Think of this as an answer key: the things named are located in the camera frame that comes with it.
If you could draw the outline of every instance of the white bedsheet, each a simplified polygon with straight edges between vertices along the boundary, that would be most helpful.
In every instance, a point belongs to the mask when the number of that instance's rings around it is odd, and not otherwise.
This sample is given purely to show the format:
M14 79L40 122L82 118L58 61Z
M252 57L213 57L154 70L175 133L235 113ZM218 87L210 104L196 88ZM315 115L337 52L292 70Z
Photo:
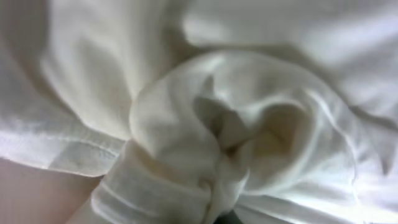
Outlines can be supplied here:
M0 156L96 176L122 151L102 219L398 223L396 1L18 2Z

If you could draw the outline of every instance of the soft fabric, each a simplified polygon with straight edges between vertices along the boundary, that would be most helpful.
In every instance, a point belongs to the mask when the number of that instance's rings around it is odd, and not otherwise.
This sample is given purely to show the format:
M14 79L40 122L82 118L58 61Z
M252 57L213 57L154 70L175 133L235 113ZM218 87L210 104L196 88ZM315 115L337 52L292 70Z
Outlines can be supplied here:
M0 0L0 156L113 166L76 222L398 222L396 1L34 2Z

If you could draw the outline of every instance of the crumpled fabric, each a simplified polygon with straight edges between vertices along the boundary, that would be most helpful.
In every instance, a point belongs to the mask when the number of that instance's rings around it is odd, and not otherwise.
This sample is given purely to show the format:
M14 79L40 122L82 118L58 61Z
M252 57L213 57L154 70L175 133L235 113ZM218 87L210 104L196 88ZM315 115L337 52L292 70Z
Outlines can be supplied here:
M1 157L106 174L71 223L398 222L395 1L13 2Z

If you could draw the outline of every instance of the skin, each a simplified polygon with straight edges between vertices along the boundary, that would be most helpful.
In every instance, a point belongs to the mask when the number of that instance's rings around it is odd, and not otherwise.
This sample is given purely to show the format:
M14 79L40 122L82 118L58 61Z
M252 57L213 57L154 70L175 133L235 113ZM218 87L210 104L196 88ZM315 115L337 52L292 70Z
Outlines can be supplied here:
M65 223L100 180L0 159L0 223Z

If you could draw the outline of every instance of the gathered fabric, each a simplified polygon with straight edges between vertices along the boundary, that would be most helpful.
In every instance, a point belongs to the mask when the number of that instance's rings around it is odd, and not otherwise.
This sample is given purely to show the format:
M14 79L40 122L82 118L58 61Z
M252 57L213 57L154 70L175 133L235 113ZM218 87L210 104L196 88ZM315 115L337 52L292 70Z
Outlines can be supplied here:
M398 223L396 1L18 1L0 156L105 175L70 223Z

